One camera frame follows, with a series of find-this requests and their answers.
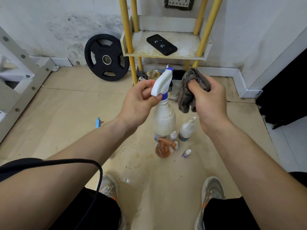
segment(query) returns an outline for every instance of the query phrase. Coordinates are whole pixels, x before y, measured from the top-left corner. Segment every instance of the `brown spray bottle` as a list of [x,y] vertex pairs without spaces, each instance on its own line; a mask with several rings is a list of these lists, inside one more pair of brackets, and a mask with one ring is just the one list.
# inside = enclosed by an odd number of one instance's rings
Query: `brown spray bottle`
[[161,137],[158,137],[158,140],[160,141],[157,146],[156,146],[156,155],[160,158],[167,158],[170,155],[170,150],[169,148],[171,147],[173,150],[175,149],[176,143],[164,139]]

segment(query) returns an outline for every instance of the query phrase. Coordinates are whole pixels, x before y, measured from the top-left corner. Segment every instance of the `left hand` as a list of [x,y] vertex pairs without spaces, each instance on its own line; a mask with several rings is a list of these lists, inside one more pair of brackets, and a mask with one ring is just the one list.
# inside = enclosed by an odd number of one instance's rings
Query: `left hand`
[[139,81],[134,87],[129,89],[122,109],[117,118],[124,120],[129,130],[136,131],[147,119],[151,108],[162,100],[162,94],[155,97],[151,95],[151,90],[156,81]]

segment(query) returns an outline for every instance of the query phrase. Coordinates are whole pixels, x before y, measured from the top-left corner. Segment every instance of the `white shelf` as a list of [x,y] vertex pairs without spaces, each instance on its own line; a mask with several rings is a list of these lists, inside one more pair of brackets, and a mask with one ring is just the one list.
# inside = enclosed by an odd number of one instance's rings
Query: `white shelf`
[[[124,56],[133,57],[150,57],[150,58],[170,58],[170,59],[190,59],[190,60],[206,60],[212,46],[209,38],[201,57],[196,56],[199,43],[205,29],[205,21],[201,28],[200,35],[193,35],[194,25],[196,19],[194,18],[170,18],[157,16],[142,16],[139,15],[140,31],[133,32],[133,23],[130,19],[130,29],[132,30],[132,44],[134,52],[129,54],[126,46],[125,33],[121,37],[121,45]],[[152,35],[159,34],[167,41],[175,45],[177,52],[164,56],[153,46],[151,46],[146,39]]]

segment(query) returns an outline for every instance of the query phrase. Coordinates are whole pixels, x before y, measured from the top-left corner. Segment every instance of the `smartphone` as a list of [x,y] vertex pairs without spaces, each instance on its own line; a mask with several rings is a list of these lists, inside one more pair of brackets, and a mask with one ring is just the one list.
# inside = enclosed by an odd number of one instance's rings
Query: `smartphone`
[[158,34],[148,37],[147,42],[165,56],[171,55],[178,50],[176,46]]

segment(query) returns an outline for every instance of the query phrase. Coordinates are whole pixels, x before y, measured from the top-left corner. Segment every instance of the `black cord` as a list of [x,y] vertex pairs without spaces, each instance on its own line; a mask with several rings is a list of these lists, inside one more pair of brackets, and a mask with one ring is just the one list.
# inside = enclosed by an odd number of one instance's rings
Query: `black cord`
[[94,164],[95,166],[98,167],[98,169],[100,171],[99,182],[98,182],[97,190],[95,192],[93,201],[91,202],[91,204],[90,204],[89,208],[87,209],[86,213],[83,215],[82,219],[77,224],[77,226],[75,228],[75,230],[76,230],[76,229],[79,228],[80,224],[85,219],[85,217],[89,213],[90,209],[93,207],[93,205],[94,205],[94,203],[97,199],[98,193],[99,193],[99,188],[100,188],[101,181],[102,181],[102,167],[98,162],[96,162],[94,160],[89,160],[89,159],[61,159],[61,160],[38,161],[38,162],[25,163],[23,165],[0,167],[0,174],[8,173],[8,172],[16,171],[16,170],[25,170],[25,169],[29,169],[29,168],[35,168],[35,167],[50,166],[50,165],[61,165],[61,164],[72,164],[72,163]]

